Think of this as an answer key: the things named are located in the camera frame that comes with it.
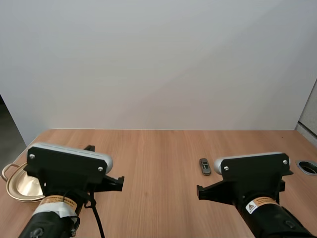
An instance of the white wall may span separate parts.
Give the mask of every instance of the white wall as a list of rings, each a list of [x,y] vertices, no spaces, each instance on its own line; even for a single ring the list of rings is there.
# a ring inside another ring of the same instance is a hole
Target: white wall
[[[294,129],[315,0],[1,0],[0,94],[52,127]]]

